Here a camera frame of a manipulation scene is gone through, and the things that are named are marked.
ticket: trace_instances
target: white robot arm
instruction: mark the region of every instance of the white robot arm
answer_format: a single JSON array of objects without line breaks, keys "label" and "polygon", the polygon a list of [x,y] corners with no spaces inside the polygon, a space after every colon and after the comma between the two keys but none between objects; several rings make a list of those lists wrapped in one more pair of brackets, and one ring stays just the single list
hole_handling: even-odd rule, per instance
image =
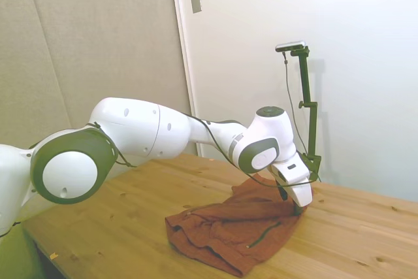
[{"label": "white robot arm", "polygon": [[54,133],[29,150],[0,144],[0,242],[34,194],[57,204],[78,203],[100,188],[120,154],[174,158],[188,142],[215,146],[248,174],[268,167],[298,206],[312,201],[310,172],[284,110],[261,108],[246,128],[146,101],[107,98],[81,129]]}]

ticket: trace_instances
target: door frame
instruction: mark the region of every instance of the door frame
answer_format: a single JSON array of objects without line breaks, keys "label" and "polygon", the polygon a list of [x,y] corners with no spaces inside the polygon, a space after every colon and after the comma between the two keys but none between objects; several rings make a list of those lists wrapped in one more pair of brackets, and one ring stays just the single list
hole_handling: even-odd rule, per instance
[{"label": "door frame", "polygon": [[[187,84],[187,92],[189,94],[190,111],[193,116],[199,116],[198,110],[195,104],[194,87],[193,87],[193,71],[191,62],[189,60],[189,54],[187,47],[189,46],[185,34],[187,33],[185,22],[182,18],[182,0],[174,0],[174,6],[176,8],[178,32],[180,35],[180,45],[182,47],[183,64],[185,72],[185,80]],[[196,143],[197,155],[202,157],[202,144]]]}]

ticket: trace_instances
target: wooden table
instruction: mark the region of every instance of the wooden table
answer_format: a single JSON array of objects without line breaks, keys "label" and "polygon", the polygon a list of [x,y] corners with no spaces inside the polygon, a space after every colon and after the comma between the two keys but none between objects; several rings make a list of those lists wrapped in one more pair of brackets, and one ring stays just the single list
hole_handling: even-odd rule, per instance
[{"label": "wooden table", "polygon": [[[68,278],[236,278],[174,251],[164,217],[222,202],[245,179],[195,156],[150,161],[24,227]],[[418,203],[324,183],[313,189],[289,242],[247,279],[418,278]]]}]

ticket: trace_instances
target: cable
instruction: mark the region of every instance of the cable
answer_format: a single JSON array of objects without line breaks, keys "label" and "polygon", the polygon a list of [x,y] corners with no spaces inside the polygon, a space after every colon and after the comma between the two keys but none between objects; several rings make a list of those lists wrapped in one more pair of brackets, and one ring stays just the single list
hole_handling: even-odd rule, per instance
[{"label": "cable", "polygon": [[[218,148],[218,150],[221,152],[221,154],[223,155],[223,157],[232,165],[232,166],[234,166],[235,168],[237,168],[238,170],[240,170],[242,173],[244,173],[246,176],[248,176],[250,179],[252,179],[252,180],[254,180],[254,181],[256,181],[256,183],[258,183],[258,184],[260,184],[260,185],[262,185],[262,186],[266,186],[266,187],[268,187],[268,188],[277,188],[277,187],[282,187],[282,188],[290,188],[291,186],[302,186],[302,185],[304,185],[304,184],[311,184],[311,183],[313,183],[314,181],[311,181],[311,180],[309,180],[309,181],[307,181],[307,182],[302,182],[302,183],[294,183],[294,184],[286,184],[286,185],[272,185],[272,184],[265,184],[264,182],[261,182],[261,181],[258,181],[256,178],[254,178],[252,175],[250,175],[250,174],[248,174],[248,173],[246,173],[246,172],[244,172],[244,171],[242,171],[241,169],[239,169],[230,159],[229,159],[229,157],[227,156],[227,154],[222,150],[222,148],[221,148],[221,146],[217,143],[217,140],[216,140],[216,138],[215,138],[215,136],[214,136],[214,134],[212,133],[212,131],[210,130],[210,128],[207,126],[207,124],[206,123],[204,123],[201,119],[199,119],[199,118],[197,118],[197,117],[194,117],[194,116],[191,116],[191,115],[189,115],[189,114],[184,114],[185,116],[187,116],[187,117],[189,117],[189,118],[192,118],[192,119],[195,119],[195,120],[197,120],[197,121],[199,121],[201,124],[203,124],[203,126],[206,128],[206,130],[209,132],[209,134],[210,134],[210,136],[211,136],[211,138],[212,138],[212,140],[214,140],[214,143],[215,143],[215,145],[216,145],[216,147]],[[99,129],[101,132],[103,132],[104,134],[106,134],[103,130],[102,130],[102,128],[101,128],[101,126],[97,123],[97,122],[94,122],[94,123],[87,123],[88,125],[90,125],[90,126],[92,126],[92,127],[96,127],[97,129]],[[119,155],[120,155],[120,157],[123,159],[123,161],[124,161],[124,163],[121,163],[120,161],[115,161],[118,165],[125,165],[125,166],[127,166],[127,167],[131,167],[131,168],[136,168],[137,166],[134,166],[134,165],[132,165],[132,164],[130,164],[130,162],[128,162],[127,160],[126,160],[126,158],[123,156],[123,154],[118,150],[118,148],[116,147],[116,145],[114,145],[114,149],[115,150],[117,150],[118,151],[118,153],[119,153]]]},{"label": "cable", "polygon": [[[96,129],[98,129],[100,132],[102,132],[104,135],[106,135],[106,137],[109,138],[109,136],[102,130],[102,127],[100,124],[98,124],[96,121],[94,121],[93,123],[87,123],[87,125],[90,125],[92,127],[95,127]],[[128,162],[125,158],[125,156],[123,156],[123,154],[120,152],[120,150],[118,149],[118,147],[116,147],[116,145],[111,141],[112,139],[110,139],[110,145],[113,146],[113,148],[118,152],[118,154],[120,155],[120,157],[123,159],[124,163],[121,163],[120,161],[115,161],[115,163],[117,163],[118,165],[123,165],[126,167],[130,167],[130,168],[136,168],[137,166],[132,165],[130,162]]]},{"label": "cable", "polygon": [[305,151],[306,155],[308,155],[308,151],[307,151],[307,149],[306,149],[306,146],[305,146],[304,141],[302,140],[302,137],[300,136],[300,133],[299,133],[299,128],[298,128],[298,125],[297,125],[297,123],[296,123],[296,118],[295,118],[295,110],[294,110],[294,108],[293,108],[292,97],[291,97],[291,95],[290,95],[290,88],[289,88],[289,71],[287,70],[287,62],[288,62],[288,61],[287,61],[287,58],[286,58],[286,53],[285,53],[285,52],[282,52],[282,54],[283,54],[283,57],[285,58],[285,67],[286,67],[286,88],[287,88],[287,94],[288,94],[288,96],[289,96],[289,100],[290,100],[290,108],[291,108],[291,110],[292,110],[293,123],[294,123],[294,125],[295,125],[295,129],[296,129],[296,133],[298,134],[298,138],[299,138],[299,139],[300,139],[300,141],[302,142],[303,149],[304,149],[304,151]]},{"label": "cable", "polygon": [[212,133],[212,131],[210,130],[210,128],[207,126],[207,124],[206,123],[204,123],[201,119],[199,119],[199,118],[196,118],[196,117],[194,117],[194,116],[191,116],[191,115],[189,115],[189,114],[184,114],[184,115],[186,115],[187,117],[189,117],[189,118],[193,118],[193,119],[195,119],[195,120],[197,120],[197,121],[199,121],[201,124],[203,124],[204,125],[204,127],[206,128],[206,130],[209,132],[209,134],[210,134],[210,136],[211,136],[211,138],[212,138],[212,140],[214,140],[214,143],[215,143],[215,145],[216,145],[216,147],[218,148],[218,150],[221,152],[221,154],[223,155],[223,157],[232,165],[232,166],[234,166],[235,168],[237,168],[239,171],[241,171],[242,173],[244,173],[246,176],[248,176],[250,179],[252,179],[252,180],[254,180],[254,181],[256,181],[256,183],[258,183],[258,184],[260,184],[260,185],[262,185],[262,186],[266,186],[266,187],[269,187],[269,188],[277,188],[277,187],[282,187],[282,188],[290,188],[291,186],[302,186],[302,185],[304,185],[304,184],[311,184],[311,183],[313,183],[313,182],[315,182],[315,181],[311,181],[311,180],[309,180],[309,181],[307,181],[307,182],[302,182],[302,183],[294,183],[294,184],[286,184],[286,185],[284,185],[284,186],[282,186],[282,185],[272,185],[272,184],[265,184],[264,182],[261,182],[261,181],[258,181],[256,178],[254,178],[252,175],[250,175],[250,174],[248,174],[248,173],[246,173],[246,172],[244,172],[244,171],[242,171],[241,169],[239,169],[230,159],[229,159],[229,157],[227,156],[227,154],[222,150],[222,148],[221,148],[221,146],[217,143],[217,140],[215,139],[215,136],[214,136],[214,134]]}]

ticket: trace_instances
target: fabric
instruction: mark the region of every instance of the fabric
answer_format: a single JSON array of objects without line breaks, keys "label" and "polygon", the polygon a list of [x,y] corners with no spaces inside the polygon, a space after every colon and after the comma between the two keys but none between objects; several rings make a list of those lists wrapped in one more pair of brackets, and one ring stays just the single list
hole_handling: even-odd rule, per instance
[{"label": "fabric", "polygon": [[[255,178],[266,184],[275,181]],[[300,216],[278,189],[248,179],[221,204],[185,210],[166,218],[169,241],[184,255],[245,276],[275,254],[293,234]]]}]

